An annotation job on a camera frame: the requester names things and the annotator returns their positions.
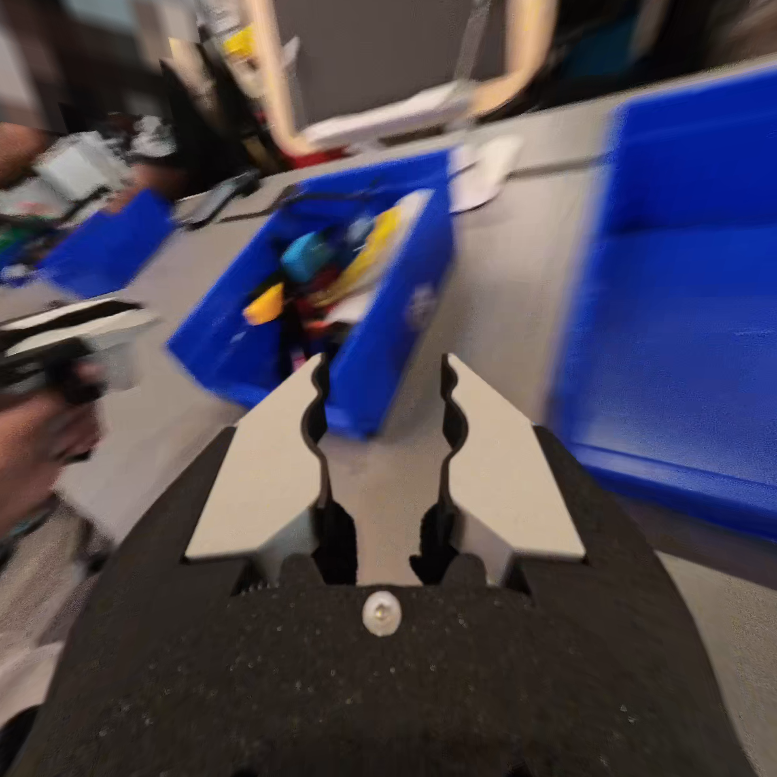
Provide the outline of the blue storage bin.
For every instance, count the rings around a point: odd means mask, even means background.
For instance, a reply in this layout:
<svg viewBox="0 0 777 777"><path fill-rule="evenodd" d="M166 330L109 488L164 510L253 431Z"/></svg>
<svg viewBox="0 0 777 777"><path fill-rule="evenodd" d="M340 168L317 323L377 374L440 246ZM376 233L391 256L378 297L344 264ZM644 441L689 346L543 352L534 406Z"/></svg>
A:
<svg viewBox="0 0 777 777"><path fill-rule="evenodd" d="M172 205L147 189L117 213L95 212L40 263L36 278L77 298L128 286L169 238Z"/></svg>
<svg viewBox="0 0 777 777"><path fill-rule="evenodd" d="M776 71L611 113L551 427L605 488L776 537Z"/></svg>

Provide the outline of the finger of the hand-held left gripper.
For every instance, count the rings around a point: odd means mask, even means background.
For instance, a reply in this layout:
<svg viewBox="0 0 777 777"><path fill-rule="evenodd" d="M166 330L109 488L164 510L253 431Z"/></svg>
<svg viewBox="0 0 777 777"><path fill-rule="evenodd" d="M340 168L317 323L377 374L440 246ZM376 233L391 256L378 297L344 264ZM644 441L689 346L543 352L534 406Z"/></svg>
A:
<svg viewBox="0 0 777 777"><path fill-rule="evenodd" d="M6 321L2 323L1 331L23 331L40 327L44 329L47 327L61 328L125 312L142 311L144 311L144 306L121 299L89 300Z"/></svg>
<svg viewBox="0 0 777 777"><path fill-rule="evenodd" d="M3 355L9 350L14 355L59 340L81 339L96 353L80 366L82 376L103 380L108 392L123 391L133 385L131 347L134 341L158 322L159 316L145 309L68 327L1 331L1 352Z"/></svg>

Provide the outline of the blue wristband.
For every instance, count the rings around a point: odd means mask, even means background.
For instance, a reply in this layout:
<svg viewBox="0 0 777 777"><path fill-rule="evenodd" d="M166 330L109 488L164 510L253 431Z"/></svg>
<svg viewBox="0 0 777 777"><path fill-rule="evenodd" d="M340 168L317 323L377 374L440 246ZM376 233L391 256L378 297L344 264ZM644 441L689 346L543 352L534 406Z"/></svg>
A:
<svg viewBox="0 0 777 777"><path fill-rule="evenodd" d="M14 526L2 541L16 542L21 540L41 528L50 519L51 515L51 511L42 511L34 514L32 517L25 518Z"/></svg>

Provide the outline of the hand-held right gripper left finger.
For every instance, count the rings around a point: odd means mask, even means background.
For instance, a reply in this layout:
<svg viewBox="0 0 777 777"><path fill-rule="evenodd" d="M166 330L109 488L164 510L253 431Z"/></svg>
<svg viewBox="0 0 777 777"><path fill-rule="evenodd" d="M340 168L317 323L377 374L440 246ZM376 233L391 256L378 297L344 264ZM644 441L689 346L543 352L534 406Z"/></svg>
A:
<svg viewBox="0 0 777 777"><path fill-rule="evenodd" d="M235 426L184 557L241 558L265 584L287 558L310 556L327 584L357 581L355 523L334 500L318 443L329 368L315 355Z"/></svg>

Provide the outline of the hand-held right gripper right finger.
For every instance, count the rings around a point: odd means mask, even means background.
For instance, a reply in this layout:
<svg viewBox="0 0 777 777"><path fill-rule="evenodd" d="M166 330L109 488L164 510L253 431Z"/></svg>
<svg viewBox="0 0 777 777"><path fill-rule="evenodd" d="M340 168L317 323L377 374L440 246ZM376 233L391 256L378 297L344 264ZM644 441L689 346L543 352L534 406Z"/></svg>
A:
<svg viewBox="0 0 777 777"><path fill-rule="evenodd" d="M456 558L474 556L492 586L517 583L526 561L581 564L583 539L535 424L459 357L442 356L442 434L448 446L436 503L410 558L439 585Z"/></svg>

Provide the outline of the yellow orange square cup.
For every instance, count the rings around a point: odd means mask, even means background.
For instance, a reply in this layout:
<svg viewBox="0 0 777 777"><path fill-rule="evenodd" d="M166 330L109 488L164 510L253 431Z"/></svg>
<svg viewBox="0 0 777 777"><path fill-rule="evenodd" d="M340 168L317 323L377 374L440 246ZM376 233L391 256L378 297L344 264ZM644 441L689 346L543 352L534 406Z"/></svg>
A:
<svg viewBox="0 0 777 777"><path fill-rule="evenodd" d="M271 323L282 316L286 306L285 300L284 281L267 281L251 294L243 307L242 317L251 326Z"/></svg>

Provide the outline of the blue bin with tag sticker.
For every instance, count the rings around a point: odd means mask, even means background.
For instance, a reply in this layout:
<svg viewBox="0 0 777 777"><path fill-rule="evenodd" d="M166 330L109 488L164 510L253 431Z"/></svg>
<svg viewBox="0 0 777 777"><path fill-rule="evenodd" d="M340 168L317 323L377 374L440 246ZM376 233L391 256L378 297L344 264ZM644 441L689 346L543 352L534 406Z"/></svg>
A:
<svg viewBox="0 0 777 777"><path fill-rule="evenodd" d="M205 390L253 408L284 379L291 344L275 320L250 325L249 294L280 268L280 252L310 231L379 213L420 190L429 198L402 248L378 280L372 304L329 361L329 430L376 434L405 367L433 316L454 258L449 151L383 161L302 180L277 199L269 218L170 336L167 349Z"/></svg>

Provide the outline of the black panel wooden edge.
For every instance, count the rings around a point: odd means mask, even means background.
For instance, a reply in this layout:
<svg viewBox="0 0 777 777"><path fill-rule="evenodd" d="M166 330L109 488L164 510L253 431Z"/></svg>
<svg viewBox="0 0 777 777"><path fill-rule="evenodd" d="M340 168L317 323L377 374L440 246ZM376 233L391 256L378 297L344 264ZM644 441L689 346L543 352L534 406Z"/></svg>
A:
<svg viewBox="0 0 777 777"><path fill-rule="evenodd" d="M261 102L291 157L460 127L542 70L555 1L252 1Z"/></svg>

